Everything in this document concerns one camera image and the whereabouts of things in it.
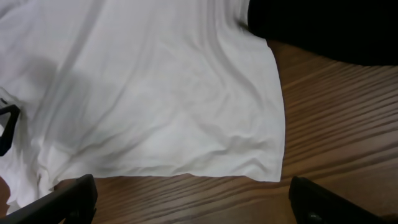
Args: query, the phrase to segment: brown wood grain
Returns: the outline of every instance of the brown wood grain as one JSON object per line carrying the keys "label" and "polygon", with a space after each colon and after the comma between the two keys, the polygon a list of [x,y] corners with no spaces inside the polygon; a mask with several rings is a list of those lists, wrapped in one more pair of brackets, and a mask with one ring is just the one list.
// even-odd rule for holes
{"label": "brown wood grain", "polygon": [[96,179],[93,223],[295,223],[287,192],[308,177],[377,215],[398,211],[398,67],[336,62],[269,42],[286,116],[282,180]]}

